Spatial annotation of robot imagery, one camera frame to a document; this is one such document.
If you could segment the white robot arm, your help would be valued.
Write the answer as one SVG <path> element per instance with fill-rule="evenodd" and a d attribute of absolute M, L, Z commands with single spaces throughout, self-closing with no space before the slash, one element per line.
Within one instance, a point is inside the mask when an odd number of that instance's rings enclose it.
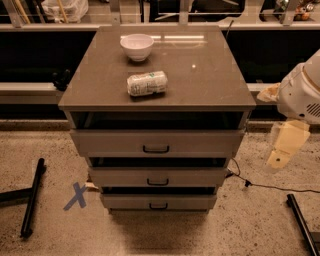
<path fill-rule="evenodd" d="M 274 127 L 274 138 L 266 167 L 285 167 L 310 137 L 310 126 L 320 124 L 320 50 L 306 62 L 297 64 L 281 82 L 257 95 L 263 102 L 274 102 L 287 120 Z"/>

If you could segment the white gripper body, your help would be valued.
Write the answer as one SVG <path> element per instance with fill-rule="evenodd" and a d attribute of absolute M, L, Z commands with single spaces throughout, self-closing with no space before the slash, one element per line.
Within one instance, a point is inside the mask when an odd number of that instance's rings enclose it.
<path fill-rule="evenodd" d="M 316 62 L 298 64 L 282 80 L 277 108 L 288 118 L 320 123 L 320 70 Z"/>

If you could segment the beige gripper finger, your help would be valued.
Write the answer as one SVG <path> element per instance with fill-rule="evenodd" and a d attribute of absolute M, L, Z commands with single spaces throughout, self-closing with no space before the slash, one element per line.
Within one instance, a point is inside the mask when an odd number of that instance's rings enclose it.
<path fill-rule="evenodd" d="M 265 161 L 267 173 L 277 173 L 301 149 L 310 137 L 310 125 L 296 119 L 273 124 Z"/>
<path fill-rule="evenodd" d="M 277 102 L 279 87 L 279 83 L 266 87 L 258 93 L 257 99 L 263 102 Z"/>

